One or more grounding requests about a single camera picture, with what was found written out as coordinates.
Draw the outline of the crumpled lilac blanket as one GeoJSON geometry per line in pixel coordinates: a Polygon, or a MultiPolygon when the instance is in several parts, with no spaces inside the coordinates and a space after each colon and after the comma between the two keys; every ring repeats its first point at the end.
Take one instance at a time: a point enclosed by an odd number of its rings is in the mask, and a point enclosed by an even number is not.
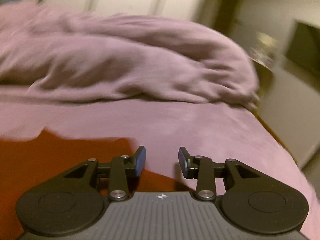
{"type": "Polygon", "coordinates": [[[88,102],[145,94],[252,110],[258,86],[245,51],[201,24],[33,2],[1,6],[2,96],[88,102]]]}

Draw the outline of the dark picture frame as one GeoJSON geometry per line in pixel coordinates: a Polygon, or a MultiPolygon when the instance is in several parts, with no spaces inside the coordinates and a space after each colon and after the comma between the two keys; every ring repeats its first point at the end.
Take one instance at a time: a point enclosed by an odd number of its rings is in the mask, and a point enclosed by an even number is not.
{"type": "Polygon", "coordinates": [[[319,76],[319,27],[296,21],[286,58],[319,76]]]}

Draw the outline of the rust red knit garment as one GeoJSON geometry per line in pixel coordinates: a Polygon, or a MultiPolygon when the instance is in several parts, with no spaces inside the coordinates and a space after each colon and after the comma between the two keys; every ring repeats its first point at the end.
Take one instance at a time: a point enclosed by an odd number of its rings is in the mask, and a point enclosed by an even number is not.
{"type": "Polygon", "coordinates": [[[15,206],[25,191],[89,158],[108,163],[137,147],[131,138],[67,139],[46,130],[34,139],[1,138],[1,239],[23,233],[15,206]]]}

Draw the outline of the lilac bed sheet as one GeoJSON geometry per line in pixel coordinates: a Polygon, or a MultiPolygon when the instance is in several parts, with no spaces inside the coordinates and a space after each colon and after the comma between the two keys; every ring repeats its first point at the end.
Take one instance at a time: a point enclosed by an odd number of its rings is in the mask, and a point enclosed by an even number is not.
{"type": "Polygon", "coordinates": [[[61,103],[1,95],[1,138],[34,139],[43,130],[67,139],[131,138],[146,148],[139,191],[188,191],[178,149],[223,163],[241,161],[300,191],[309,204],[301,232],[319,239],[319,201],[294,159],[247,109],[223,102],[187,103],[129,98],[61,103]]]}

